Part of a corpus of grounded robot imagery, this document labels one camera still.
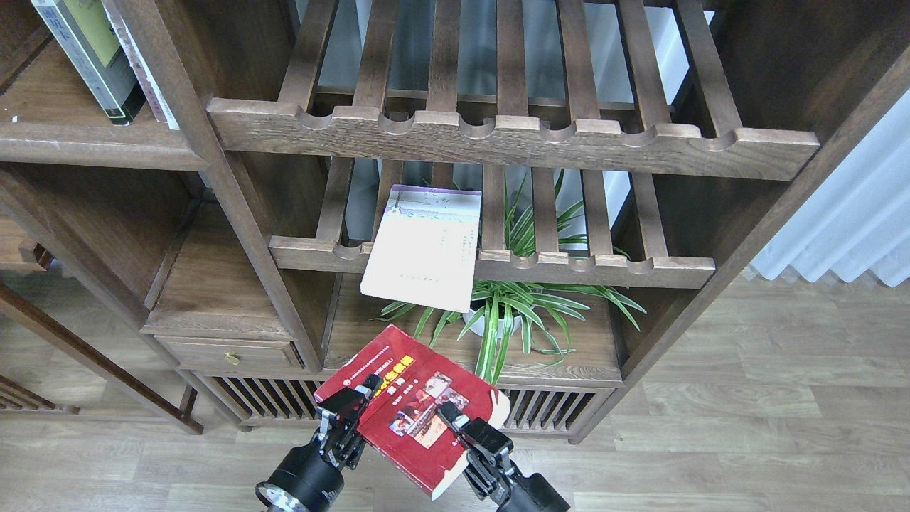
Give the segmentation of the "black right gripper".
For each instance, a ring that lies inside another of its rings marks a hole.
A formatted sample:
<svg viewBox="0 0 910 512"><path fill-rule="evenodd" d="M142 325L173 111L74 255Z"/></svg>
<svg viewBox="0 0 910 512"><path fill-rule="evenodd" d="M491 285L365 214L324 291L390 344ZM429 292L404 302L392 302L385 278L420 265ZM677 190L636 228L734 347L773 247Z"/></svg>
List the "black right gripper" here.
<svg viewBox="0 0 910 512"><path fill-rule="evenodd" d="M535 473L526 477L510 460L513 441L481 418L469 421L454 402L437 408L451 429L461 431L469 465L464 474L478 499L491 498L498 511L568 511L571 506L555 488Z"/></svg>

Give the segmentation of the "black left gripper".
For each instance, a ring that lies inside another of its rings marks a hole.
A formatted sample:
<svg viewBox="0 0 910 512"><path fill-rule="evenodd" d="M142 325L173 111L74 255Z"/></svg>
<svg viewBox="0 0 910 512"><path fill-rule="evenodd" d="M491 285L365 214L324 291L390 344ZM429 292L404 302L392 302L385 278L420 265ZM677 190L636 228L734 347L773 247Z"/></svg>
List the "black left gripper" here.
<svg viewBox="0 0 910 512"><path fill-rule="evenodd" d="M343 489L341 469L354 469L366 441L357 432L370 398L385 379L369 375L361 390L341 390L321 402L321 425L308 444L293 447L266 481L255 486L269 511L327 511Z"/></svg>

